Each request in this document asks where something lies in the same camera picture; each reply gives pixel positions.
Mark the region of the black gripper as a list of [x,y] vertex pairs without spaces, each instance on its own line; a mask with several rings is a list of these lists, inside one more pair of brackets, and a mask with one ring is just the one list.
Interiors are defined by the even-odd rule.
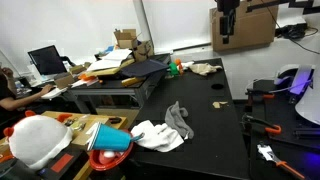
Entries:
[[240,5],[240,0],[215,0],[217,10],[222,12],[220,17],[220,35],[224,44],[229,43],[229,37],[234,34],[236,21],[236,8]]

